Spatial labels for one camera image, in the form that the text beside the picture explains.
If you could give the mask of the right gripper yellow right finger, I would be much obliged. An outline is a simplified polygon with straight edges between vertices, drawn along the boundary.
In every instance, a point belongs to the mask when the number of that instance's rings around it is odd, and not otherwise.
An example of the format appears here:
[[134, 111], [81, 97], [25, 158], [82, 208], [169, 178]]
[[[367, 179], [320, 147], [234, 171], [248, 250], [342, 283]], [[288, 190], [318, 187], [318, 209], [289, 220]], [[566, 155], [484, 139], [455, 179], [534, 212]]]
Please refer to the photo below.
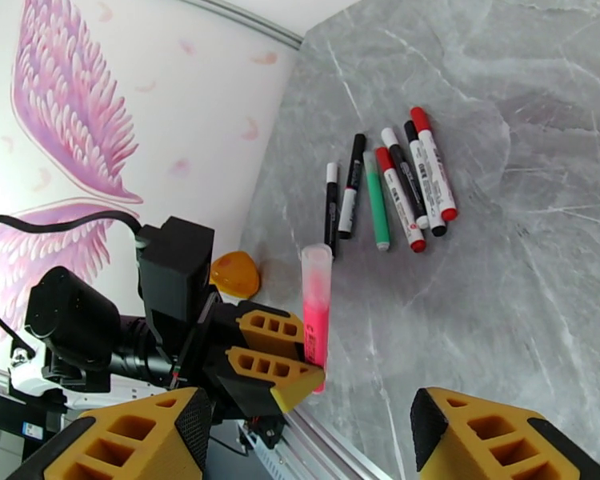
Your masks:
[[532, 410], [427, 387], [410, 422], [422, 479], [600, 479], [600, 464]]

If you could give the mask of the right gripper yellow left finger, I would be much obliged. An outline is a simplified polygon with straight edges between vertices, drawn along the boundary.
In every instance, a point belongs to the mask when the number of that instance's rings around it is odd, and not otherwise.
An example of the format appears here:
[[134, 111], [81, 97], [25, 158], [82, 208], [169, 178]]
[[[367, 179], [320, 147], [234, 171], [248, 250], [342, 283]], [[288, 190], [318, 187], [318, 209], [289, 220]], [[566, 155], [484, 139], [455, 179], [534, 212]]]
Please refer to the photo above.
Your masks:
[[195, 387], [88, 410], [10, 478], [201, 479], [212, 415]]

